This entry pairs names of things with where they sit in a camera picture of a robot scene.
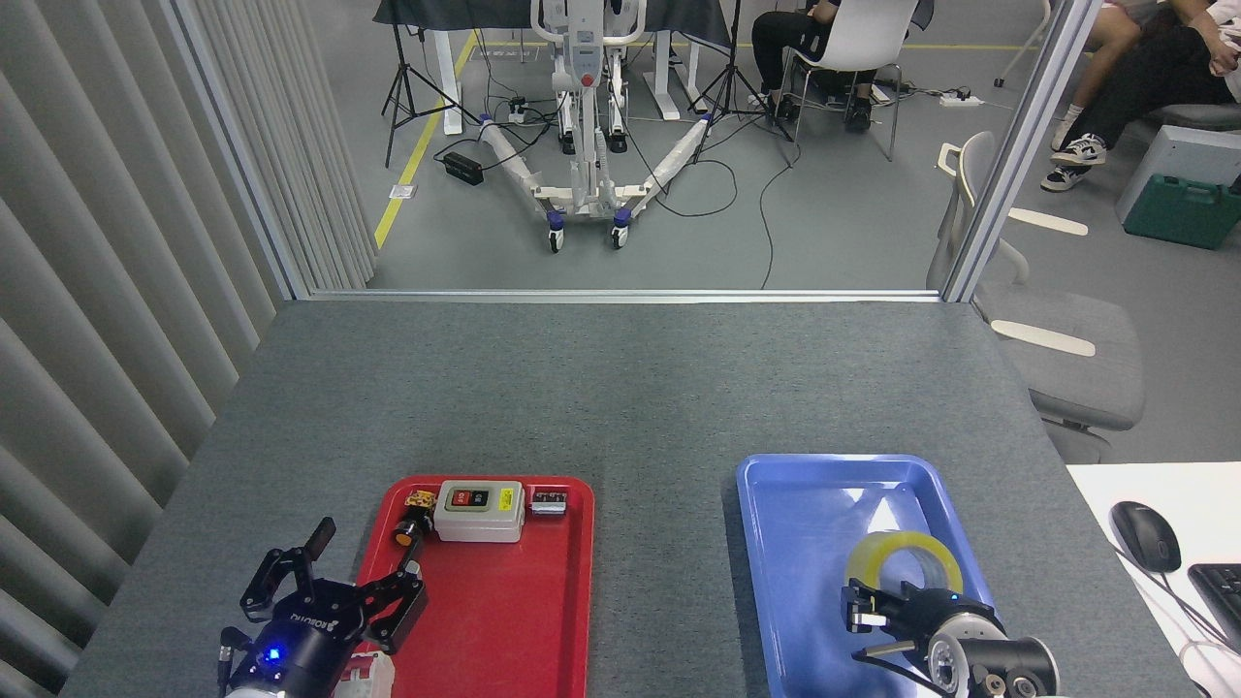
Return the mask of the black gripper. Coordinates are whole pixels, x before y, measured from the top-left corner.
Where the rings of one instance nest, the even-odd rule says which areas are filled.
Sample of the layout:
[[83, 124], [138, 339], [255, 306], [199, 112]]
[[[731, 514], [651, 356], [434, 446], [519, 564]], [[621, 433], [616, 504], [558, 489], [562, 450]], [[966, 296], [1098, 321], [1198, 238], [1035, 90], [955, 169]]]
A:
[[[240, 609], [251, 622], [269, 621], [237, 668], [240, 696], [329, 696], [357, 645], [398, 652], [429, 604], [419, 561], [357, 587], [316, 587], [313, 564], [335, 535], [324, 517], [307, 542], [263, 556]], [[273, 600], [287, 575], [297, 592]]]
[[887, 626], [897, 641], [913, 645], [872, 645], [855, 650], [855, 661], [882, 661], [908, 669], [926, 671], [931, 640], [943, 633], [952, 638], [999, 638], [997, 610], [964, 592], [947, 587], [917, 587], [902, 584], [896, 592], [870, 587], [848, 579], [841, 587], [843, 627], [850, 633], [869, 633]]

